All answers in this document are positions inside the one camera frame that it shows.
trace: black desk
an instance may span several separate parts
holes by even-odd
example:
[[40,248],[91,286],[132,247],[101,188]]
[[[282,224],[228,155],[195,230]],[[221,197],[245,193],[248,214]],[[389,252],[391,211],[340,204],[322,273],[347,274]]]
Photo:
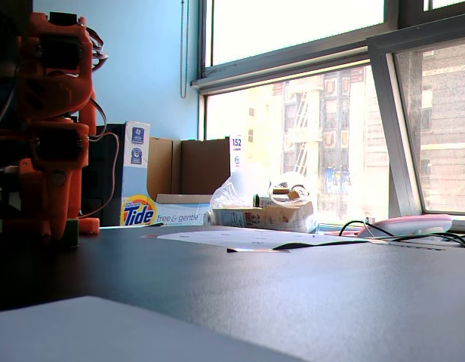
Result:
[[311,361],[465,360],[465,249],[373,244],[291,253],[108,229],[74,253],[0,243],[0,310],[101,296]]

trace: gray surface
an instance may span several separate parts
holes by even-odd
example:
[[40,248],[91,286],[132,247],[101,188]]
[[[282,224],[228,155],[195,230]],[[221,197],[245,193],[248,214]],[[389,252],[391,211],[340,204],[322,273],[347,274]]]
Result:
[[0,361],[295,362],[164,315],[82,297],[0,312]]
[[3,247],[0,309],[102,296],[309,361],[465,361],[465,249],[227,253],[140,238],[172,230],[185,231],[103,230],[69,254]]

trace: glass pane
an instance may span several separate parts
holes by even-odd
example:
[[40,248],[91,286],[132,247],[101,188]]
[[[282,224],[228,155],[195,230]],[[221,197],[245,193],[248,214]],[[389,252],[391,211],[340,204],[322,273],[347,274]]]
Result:
[[465,2],[465,0],[433,0],[433,8],[443,8],[444,6],[452,5],[452,4],[458,4],[460,2]]
[[396,60],[425,207],[465,212],[465,43]]
[[320,222],[388,217],[389,157],[370,66],[208,98],[207,138],[241,135],[271,176],[297,171]]
[[382,22],[383,0],[216,0],[213,63],[251,57]]

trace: red wire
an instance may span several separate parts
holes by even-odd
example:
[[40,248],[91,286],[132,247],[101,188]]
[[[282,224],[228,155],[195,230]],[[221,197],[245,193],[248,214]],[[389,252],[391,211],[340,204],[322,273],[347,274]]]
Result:
[[90,215],[93,215],[94,213],[97,213],[98,211],[102,210],[106,205],[108,205],[108,203],[112,200],[113,198],[113,193],[115,192],[115,164],[117,162],[117,157],[119,156],[119,147],[120,147],[120,142],[119,142],[119,138],[117,137],[116,134],[112,133],[112,132],[105,132],[104,134],[102,134],[100,137],[96,138],[96,139],[90,139],[90,142],[97,142],[97,141],[100,141],[102,138],[104,138],[105,136],[107,135],[110,135],[110,136],[113,136],[113,138],[115,138],[115,142],[116,142],[116,148],[115,148],[115,155],[113,156],[113,166],[112,166],[112,192],[110,192],[110,197],[108,198],[108,200],[105,202],[105,204],[103,204],[102,206],[100,206],[99,208],[97,208],[95,211],[92,211],[91,213],[87,213],[85,215],[81,215],[79,216],[79,219],[82,219],[84,217],[89,217]]

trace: light blue wall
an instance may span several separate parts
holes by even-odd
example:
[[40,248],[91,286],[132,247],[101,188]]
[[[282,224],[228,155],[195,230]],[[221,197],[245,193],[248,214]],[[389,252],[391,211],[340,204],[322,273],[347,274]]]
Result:
[[[198,94],[180,98],[180,0],[34,0],[33,10],[87,19],[109,59],[94,73],[110,123],[151,124],[155,137],[197,137]],[[196,78],[199,0],[190,0],[189,82]]]

